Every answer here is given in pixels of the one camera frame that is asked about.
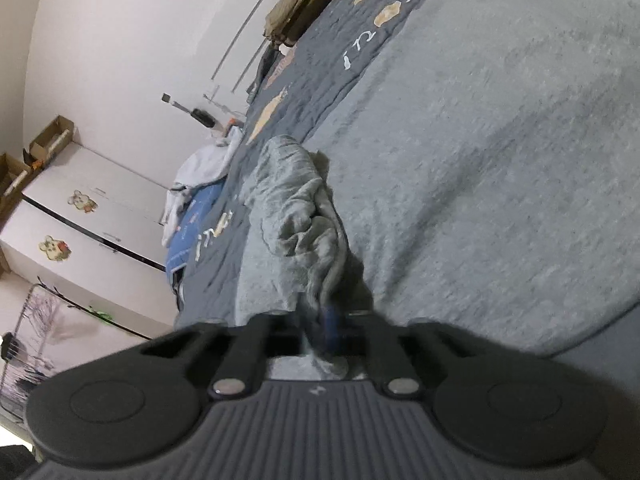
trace cartoon sticker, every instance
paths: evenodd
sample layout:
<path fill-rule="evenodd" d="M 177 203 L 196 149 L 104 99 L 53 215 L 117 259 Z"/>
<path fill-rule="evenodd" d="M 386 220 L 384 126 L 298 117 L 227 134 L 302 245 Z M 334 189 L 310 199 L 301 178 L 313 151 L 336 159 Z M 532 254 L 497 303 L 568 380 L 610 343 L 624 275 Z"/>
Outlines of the cartoon sticker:
<path fill-rule="evenodd" d="M 44 238 L 43 242 L 38 244 L 38 248 L 43 253 L 46 253 L 49 260 L 55 262 L 66 260 L 71 254 L 71 249 L 69 249 L 69 246 L 65 242 L 62 240 L 54 240 L 48 235 Z"/>
<path fill-rule="evenodd" d="M 76 209 L 85 213 L 92 213 L 98 209 L 97 203 L 91 200 L 89 195 L 82 194 L 77 189 L 74 191 L 74 195 L 69 197 L 67 203 L 76 206 Z"/>

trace crumpled gray cloth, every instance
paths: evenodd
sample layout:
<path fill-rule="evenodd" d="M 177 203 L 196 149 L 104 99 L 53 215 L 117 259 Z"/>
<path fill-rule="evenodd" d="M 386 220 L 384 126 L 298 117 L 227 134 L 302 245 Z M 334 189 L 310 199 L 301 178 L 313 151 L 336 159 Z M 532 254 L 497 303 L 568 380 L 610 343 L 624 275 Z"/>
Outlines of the crumpled gray cloth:
<path fill-rule="evenodd" d="M 313 309 L 329 304 L 340 283 L 348 254 L 340 219 L 311 155 L 289 136 L 265 144 L 258 165 L 240 195 L 249 208 L 250 236 L 238 284 L 236 324 L 268 310 L 296 308 L 304 294 Z M 260 289 L 271 289 L 260 293 Z M 276 291 L 276 303 L 273 291 Z M 272 378 L 324 380 L 342 376 L 343 362 L 330 364 L 309 352 L 272 362 Z"/>

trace brown bag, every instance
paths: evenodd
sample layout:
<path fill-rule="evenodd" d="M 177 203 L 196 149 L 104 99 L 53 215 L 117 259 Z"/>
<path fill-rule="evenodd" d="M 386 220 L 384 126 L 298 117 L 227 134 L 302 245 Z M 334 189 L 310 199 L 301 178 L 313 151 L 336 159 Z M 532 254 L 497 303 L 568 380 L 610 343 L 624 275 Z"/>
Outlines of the brown bag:
<path fill-rule="evenodd" d="M 264 35 L 275 44 L 293 46 L 331 0 L 280 0 L 267 15 Z"/>

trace cardboard box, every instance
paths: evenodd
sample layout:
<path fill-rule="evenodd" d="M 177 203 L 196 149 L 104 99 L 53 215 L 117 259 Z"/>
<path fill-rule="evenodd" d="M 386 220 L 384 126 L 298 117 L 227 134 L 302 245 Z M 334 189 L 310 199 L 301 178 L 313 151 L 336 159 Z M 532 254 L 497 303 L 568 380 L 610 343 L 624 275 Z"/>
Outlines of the cardboard box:
<path fill-rule="evenodd" d="M 59 115 L 29 143 L 29 153 L 46 166 L 71 142 L 75 124 Z"/>

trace white logo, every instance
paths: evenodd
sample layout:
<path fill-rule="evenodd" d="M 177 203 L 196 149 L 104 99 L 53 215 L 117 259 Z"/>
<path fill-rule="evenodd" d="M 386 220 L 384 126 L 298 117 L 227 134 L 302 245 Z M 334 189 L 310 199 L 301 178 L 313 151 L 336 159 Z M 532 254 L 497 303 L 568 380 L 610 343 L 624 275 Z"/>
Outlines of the white logo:
<path fill-rule="evenodd" d="M 326 393 L 326 388 L 325 388 L 324 386 L 320 386 L 320 385 L 318 385 L 318 386 L 316 386 L 315 388 L 311 388 L 311 389 L 309 390 L 309 393 L 310 393 L 310 394 L 315 395 L 316 397 L 319 397 L 319 396 L 321 396 L 322 394 L 325 394 L 325 393 Z"/>

